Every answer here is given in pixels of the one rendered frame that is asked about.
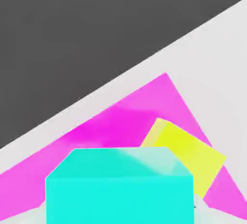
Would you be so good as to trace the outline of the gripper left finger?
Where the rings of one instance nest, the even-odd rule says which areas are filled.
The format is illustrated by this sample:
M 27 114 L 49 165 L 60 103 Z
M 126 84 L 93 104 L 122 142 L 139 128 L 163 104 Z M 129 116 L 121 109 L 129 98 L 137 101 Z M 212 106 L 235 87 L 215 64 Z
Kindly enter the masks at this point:
M 46 201 L 37 208 L 0 221 L 0 224 L 46 224 Z

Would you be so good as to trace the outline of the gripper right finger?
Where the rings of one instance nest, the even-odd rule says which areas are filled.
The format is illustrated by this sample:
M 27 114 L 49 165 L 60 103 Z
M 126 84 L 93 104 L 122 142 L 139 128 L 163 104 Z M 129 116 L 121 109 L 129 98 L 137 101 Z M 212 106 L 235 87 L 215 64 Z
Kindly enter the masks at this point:
M 194 224 L 247 224 L 247 220 L 210 208 L 194 195 Z

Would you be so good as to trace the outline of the small cyan cube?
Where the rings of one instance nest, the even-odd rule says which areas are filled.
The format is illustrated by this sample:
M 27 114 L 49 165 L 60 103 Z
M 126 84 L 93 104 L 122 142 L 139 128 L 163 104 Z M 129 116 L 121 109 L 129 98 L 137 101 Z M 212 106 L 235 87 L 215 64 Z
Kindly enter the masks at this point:
M 166 147 L 74 149 L 45 197 L 46 224 L 194 224 L 193 176 Z

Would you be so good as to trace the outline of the small yellow cube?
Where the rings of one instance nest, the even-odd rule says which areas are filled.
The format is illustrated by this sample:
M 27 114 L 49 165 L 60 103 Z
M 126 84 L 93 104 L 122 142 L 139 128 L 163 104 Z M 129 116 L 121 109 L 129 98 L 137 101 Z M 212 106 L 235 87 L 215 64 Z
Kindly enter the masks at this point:
M 226 156 L 170 121 L 157 118 L 142 147 L 167 147 L 193 175 L 194 193 L 204 197 Z

